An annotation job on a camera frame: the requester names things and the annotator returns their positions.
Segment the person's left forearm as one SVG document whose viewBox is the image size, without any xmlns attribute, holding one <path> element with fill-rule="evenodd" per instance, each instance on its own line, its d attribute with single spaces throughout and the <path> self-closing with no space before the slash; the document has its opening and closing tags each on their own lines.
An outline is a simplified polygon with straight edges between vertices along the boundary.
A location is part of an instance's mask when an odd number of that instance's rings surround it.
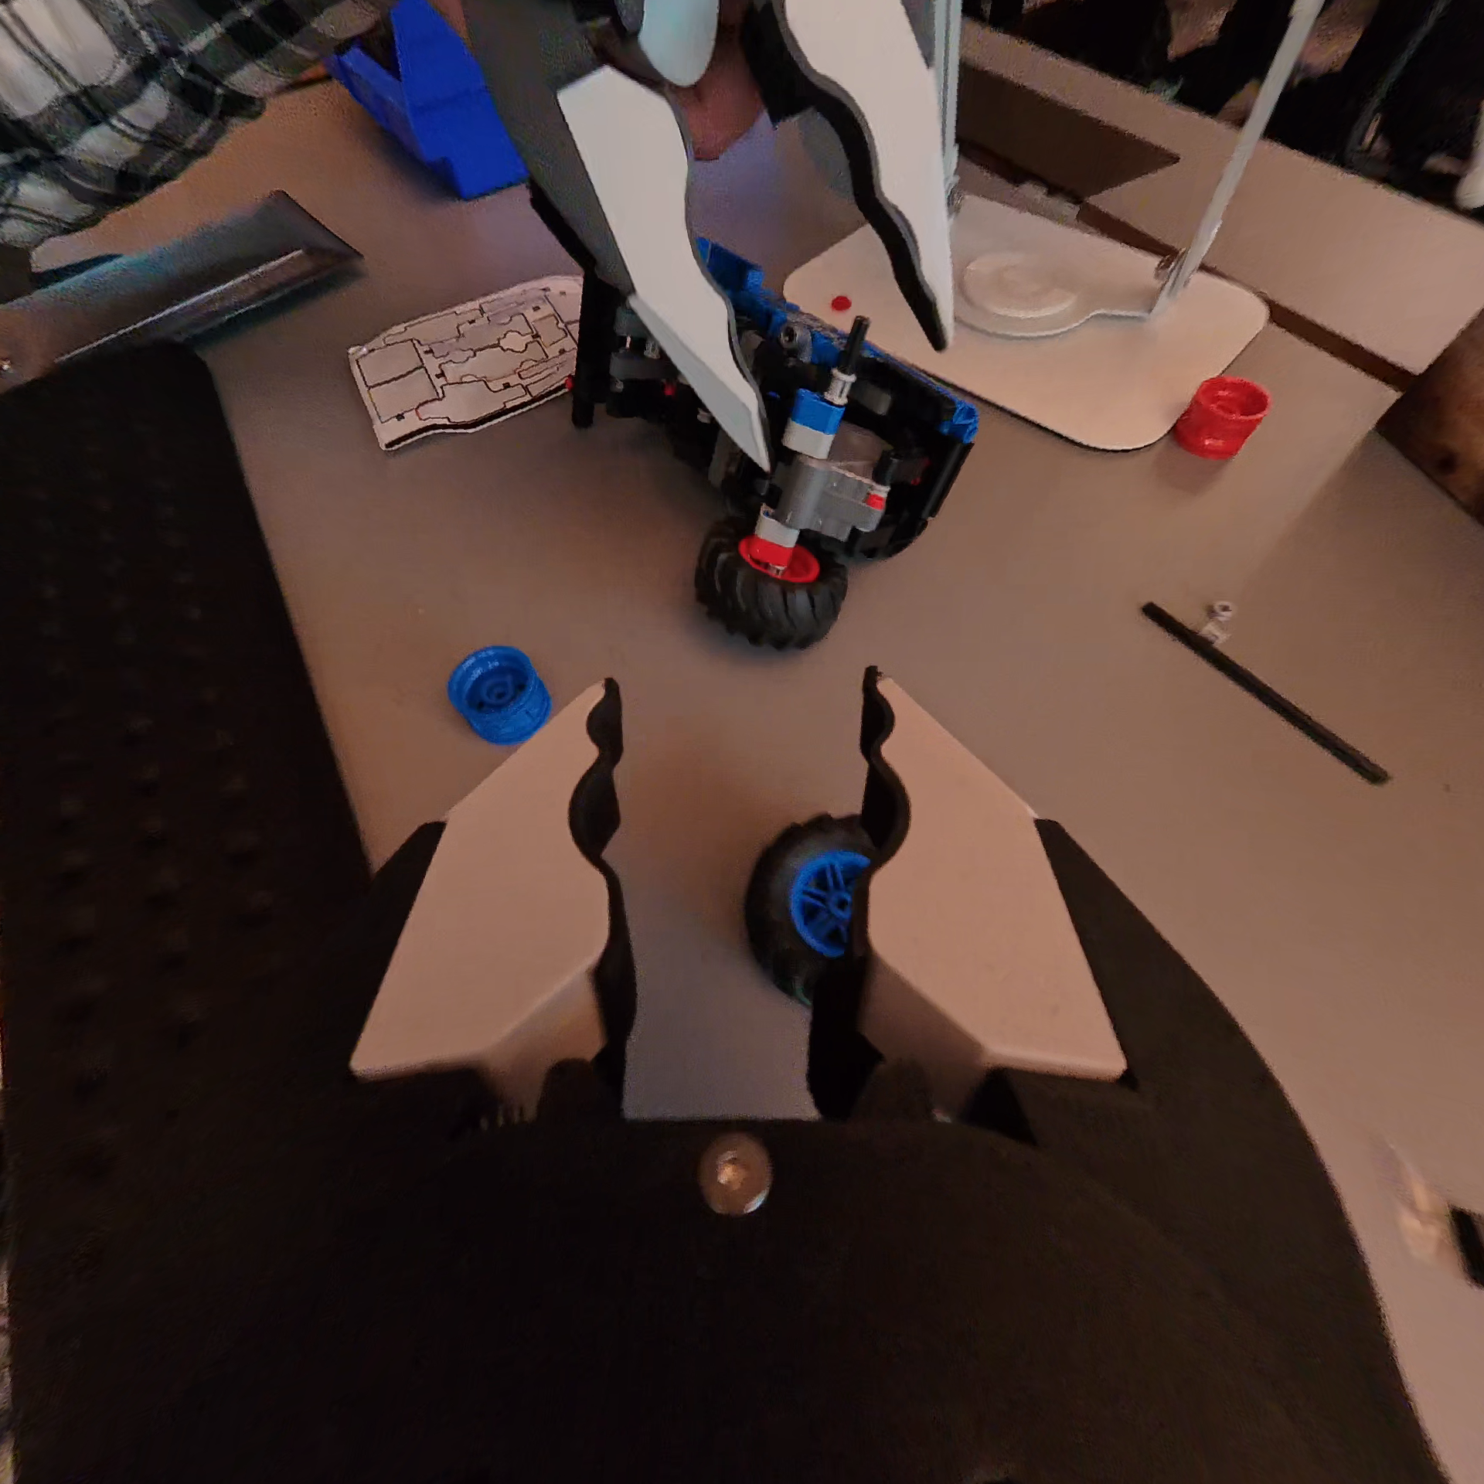
<svg viewBox="0 0 1484 1484">
<path fill-rule="evenodd" d="M 3 243 L 89 229 L 211 155 L 393 3 L 3 3 Z"/>
</svg>

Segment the black toy wheel blue rim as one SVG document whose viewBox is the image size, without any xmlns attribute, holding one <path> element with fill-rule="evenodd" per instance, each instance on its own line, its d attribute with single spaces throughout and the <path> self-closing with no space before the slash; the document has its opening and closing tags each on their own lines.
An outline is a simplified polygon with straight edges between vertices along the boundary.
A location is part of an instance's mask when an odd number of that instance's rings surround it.
<svg viewBox="0 0 1484 1484">
<path fill-rule="evenodd" d="M 812 1008 L 849 953 L 858 883 L 877 854 L 858 812 L 821 812 L 785 826 L 755 861 L 745 897 L 748 941 L 794 1003 Z"/>
</svg>

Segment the white base metal stand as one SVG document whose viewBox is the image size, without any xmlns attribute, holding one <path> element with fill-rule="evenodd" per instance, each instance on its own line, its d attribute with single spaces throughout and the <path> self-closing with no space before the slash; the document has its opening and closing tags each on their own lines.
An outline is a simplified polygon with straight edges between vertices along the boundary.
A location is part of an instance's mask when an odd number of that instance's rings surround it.
<svg viewBox="0 0 1484 1484">
<path fill-rule="evenodd" d="M 1324 5 L 1291 5 L 1283 42 L 1193 241 L 1170 261 L 1008 201 L 953 208 L 957 326 L 948 351 L 923 335 L 870 227 L 798 266 L 785 296 L 836 328 L 849 307 L 872 342 L 1013 414 L 1101 451 L 1169 434 L 1200 386 L 1257 337 L 1269 308 L 1248 287 L 1200 271 L 1238 185 Z"/>
</svg>

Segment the printed toy truck box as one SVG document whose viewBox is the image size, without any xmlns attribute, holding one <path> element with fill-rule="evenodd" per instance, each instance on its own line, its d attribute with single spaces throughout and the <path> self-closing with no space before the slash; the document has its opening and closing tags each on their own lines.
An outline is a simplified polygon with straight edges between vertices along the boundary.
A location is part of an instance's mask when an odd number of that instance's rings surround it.
<svg viewBox="0 0 1484 1484">
<path fill-rule="evenodd" d="M 1386 411 L 1379 434 L 1483 522 L 1483 312 Z"/>
</svg>

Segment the dark glossy board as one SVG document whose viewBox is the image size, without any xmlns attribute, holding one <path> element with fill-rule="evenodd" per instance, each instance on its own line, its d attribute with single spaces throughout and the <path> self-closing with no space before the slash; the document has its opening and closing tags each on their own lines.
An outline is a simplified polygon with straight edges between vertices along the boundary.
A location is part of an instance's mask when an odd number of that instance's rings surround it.
<svg viewBox="0 0 1484 1484">
<path fill-rule="evenodd" d="M 6 301 L 3 388 L 96 354 L 195 340 L 361 264 L 361 250 L 275 190 L 250 211 L 144 252 L 72 264 Z"/>
</svg>

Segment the red toy wheel rim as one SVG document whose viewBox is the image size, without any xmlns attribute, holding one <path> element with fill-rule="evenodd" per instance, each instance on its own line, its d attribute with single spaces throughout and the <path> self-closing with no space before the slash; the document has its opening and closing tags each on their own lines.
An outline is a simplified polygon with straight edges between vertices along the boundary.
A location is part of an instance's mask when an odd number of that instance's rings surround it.
<svg viewBox="0 0 1484 1484">
<path fill-rule="evenodd" d="M 1271 391 L 1243 376 L 1204 379 L 1176 421 L 1179 446 L 1199 457 L 1229 460 L 1269 416 Z"/>
</svg>

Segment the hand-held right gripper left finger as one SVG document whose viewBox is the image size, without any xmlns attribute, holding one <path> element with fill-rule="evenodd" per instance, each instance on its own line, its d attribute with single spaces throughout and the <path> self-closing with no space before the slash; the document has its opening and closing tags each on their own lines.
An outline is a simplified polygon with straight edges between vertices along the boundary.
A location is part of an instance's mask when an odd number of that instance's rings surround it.
<svg viewBox="0 0 1484 1484">
<path fill-rule="evenodd" d="M 589 685 L 451 807 L 349 1066 L 471 1070 L 518 1119 L 621 1119 L 639 1017 L 619 833 L 619 681 Z"/>
</svg>

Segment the blue storage bin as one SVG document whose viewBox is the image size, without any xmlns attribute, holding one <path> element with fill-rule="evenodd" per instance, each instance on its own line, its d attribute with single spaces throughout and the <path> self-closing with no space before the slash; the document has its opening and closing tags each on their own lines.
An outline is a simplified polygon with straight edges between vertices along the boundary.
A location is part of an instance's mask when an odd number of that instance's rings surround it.
<svg viewBox="0 0 1484 1484">
<path fill-rule="evenodd" d="M 529 179 L 480 63 L 434 3 L 398 3 L 326 65 L 450 194 L 474 199 Z"/>
</svg>

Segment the long black axle rod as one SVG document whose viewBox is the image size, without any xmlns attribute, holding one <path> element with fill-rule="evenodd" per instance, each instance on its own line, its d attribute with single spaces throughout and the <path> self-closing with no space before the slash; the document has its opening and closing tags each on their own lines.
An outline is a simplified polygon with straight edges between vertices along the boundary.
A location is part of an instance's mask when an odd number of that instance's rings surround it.
<svg viewBox="0 0 1484 1484">
<path fill-rule="evenodd" d="M 1282 694 L 1273 683 L 1260 678 L 1252 667 L 1225 653 L 1223 646 L 1202 630 L 1190 626 L 1158 602 L 1144 602 L 1142 616 L 1179 642 L 1181 648 L 1204 660 L 1216 674 L 1222 674 L 1245 694 L 1259 701 L 1268 711 L 1283 718 L 1296 732 L 1306 736 L 1321 750 L 1359 775 L 1370 785 L 1388 785 L 1393 773 L 1375 757 L 1352 745 L 1344 734 L 1326 725 L 1319 716 Z"/>
</svg>

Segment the grey desk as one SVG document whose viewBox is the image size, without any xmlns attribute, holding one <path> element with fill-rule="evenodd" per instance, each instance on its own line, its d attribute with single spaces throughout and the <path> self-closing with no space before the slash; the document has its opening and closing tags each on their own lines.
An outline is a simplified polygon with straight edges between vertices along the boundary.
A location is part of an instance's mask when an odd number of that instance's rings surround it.
<svg viewBox="0 0 1484 1484">
<path fill-rule="evenodd" d="M 616 858 L 639 1114 L 798 1116 L 806 1019 L 753 964 L 752 863 L 859 805 L 877 663 L 1068 828 L 1223 997 L 1312 1130 L 1444 1469 L 1481 1480 L 1481 1289 L 1405 1243 L 1395 1158 L 1481 1209 L 1481 527 L 1370 436 L 1386 386 L 1268 326 L 1275 409 L 1229 464 L 1080 450 L 997 409 L 835 632 L 764 653 L 702 616 L 718 497 L 635 420 L 566 400 L 395 455 L 347 349 L 566 271 L 526 190 L 455 201 L 337 86 L 296 89 L 149 199 L 34 254 L 137 252 L 287 190 L 363 273 L 206 351 L 374 865 L 501 759 L 455 660 L 529 651 L 563 706 L 624 695 Z M 1375 757 L 1366 784 L 1149 623 L 1223 649 Z"/>
</svg>

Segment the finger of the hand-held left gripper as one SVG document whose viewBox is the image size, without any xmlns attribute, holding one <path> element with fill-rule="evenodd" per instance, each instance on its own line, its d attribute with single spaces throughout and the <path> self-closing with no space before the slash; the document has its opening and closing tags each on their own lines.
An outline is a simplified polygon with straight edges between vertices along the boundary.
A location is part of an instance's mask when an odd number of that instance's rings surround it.
<svg viewBox="0 0 1484 1484">
<path fill-rule="evenodd" d="M 559 105 L 633 285 L 632 307 L 722 429 L 771 471 L 764 402 L 741 358 L 736 314 L 692 231 L 693 153 L 672 102 L 603 65 L 566 84 Z"/>
<path fill-rule="evenodd" d="M 941 91 L 907 3 L 771 5 L 771 119 L 821 114 L 852 195 L 934 349 L 953 342 L 955 275 Z"/>
</svg>

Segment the toy brick monster truck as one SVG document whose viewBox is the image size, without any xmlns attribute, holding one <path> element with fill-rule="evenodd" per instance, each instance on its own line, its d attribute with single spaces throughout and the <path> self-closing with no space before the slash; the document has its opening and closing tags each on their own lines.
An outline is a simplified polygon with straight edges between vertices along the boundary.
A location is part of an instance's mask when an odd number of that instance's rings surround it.
<svg viewBox="0 0 1484 1484">
<path fill-rule="evenodd" d="M 927 531 L 973 450 L 978 407 L 870 344 L 863 317 L 829 326 L 762 266 L 699 245 L 734 307 L 773 467 L 722 429 L 586 250 L 573 421 L 589 427 L 603 406 L 662 425 L 727 503 L 699 547 L 697 600 L 732 635 L 803 651 L 836 625 L 849 559 L 889 559 Z"/>
</svg>

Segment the person's left hand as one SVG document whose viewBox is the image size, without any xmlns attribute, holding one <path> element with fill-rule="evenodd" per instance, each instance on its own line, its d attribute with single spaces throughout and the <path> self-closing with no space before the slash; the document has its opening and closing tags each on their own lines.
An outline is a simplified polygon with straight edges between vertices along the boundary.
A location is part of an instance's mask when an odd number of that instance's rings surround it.
<svg viewBox="0 0 1484 1484">
<path fill-rule="evenodd" d="M 715 160 L 745 137 L 766 102 L 745 54 L 718 56 L 695 86 L 679 93 L 699 160 Z"/>
</svg>

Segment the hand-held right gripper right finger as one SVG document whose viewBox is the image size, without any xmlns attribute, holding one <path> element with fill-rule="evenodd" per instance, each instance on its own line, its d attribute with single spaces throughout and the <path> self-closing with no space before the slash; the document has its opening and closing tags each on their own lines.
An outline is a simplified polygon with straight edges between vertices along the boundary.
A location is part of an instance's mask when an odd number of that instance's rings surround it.
<svg viewBox="0 0 1484 1484">
<path fill-rule="evenodd" d="M 859 750 L 868 863 L 847 951 L 814 996 L 817 1109 L 849 1118 L 891 1063 L 918 1068 L 930 1109 L 951 1119 L 1001 1072 L 1124 1079 L 1036 810 L 877 665 Z"/>
</svg>

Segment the white sticker sheet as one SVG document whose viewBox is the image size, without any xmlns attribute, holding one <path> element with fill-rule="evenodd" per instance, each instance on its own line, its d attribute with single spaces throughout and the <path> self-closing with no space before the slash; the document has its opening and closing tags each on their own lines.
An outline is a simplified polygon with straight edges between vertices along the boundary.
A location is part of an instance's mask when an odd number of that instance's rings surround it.
<svg viewBox="0 0 1484 1484">
<path fill-rule="evenodd" d="M 582 291 L 579 273 L 547 275 L 352 345 L 352 383 L 381 450 L 478 432 L 564 397 L 579 363 Z"/>
</svg>

